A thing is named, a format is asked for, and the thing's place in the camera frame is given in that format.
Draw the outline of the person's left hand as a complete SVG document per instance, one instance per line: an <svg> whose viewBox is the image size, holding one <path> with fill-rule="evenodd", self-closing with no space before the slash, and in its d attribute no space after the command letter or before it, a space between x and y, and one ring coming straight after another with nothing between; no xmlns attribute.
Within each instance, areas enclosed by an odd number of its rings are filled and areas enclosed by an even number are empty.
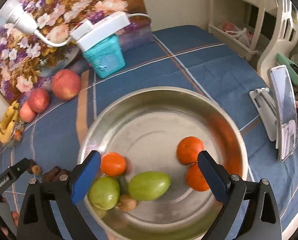
<svg viewBox="0 0 298 240"><path fill-rule="evenodd" d="M16 236L19 214L10 210L10 206L5 198L2 198L0 203L0 216L8 228L5 229L5 232L12 232Z"/></svg>

